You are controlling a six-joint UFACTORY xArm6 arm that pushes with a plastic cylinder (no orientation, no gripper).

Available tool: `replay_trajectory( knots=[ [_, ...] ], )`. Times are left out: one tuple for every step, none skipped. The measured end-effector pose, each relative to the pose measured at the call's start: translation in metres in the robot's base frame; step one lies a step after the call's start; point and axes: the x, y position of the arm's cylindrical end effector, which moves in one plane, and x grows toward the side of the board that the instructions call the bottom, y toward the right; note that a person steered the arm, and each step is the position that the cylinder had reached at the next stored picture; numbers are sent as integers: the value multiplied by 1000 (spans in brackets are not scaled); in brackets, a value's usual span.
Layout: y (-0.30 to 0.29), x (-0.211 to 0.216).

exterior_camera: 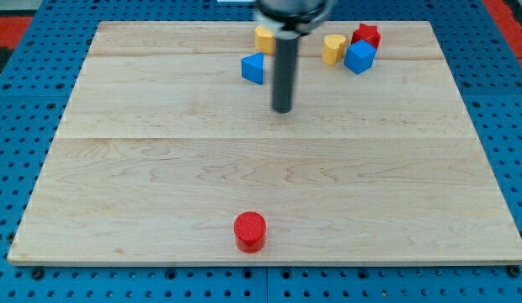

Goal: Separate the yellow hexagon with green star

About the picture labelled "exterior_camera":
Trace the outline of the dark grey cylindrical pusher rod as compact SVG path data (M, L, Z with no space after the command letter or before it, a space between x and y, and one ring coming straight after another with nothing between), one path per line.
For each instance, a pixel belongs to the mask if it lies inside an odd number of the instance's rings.
M294 32L282 31L276 35L272 108L280 114L292 109L299 44L300 36Z

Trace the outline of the grey round robot end effector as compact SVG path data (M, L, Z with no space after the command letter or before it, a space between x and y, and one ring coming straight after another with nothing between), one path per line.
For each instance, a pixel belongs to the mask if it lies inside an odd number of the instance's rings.
M336 0L257 0L255 19L275 33L308 35L318 28L336 5Z

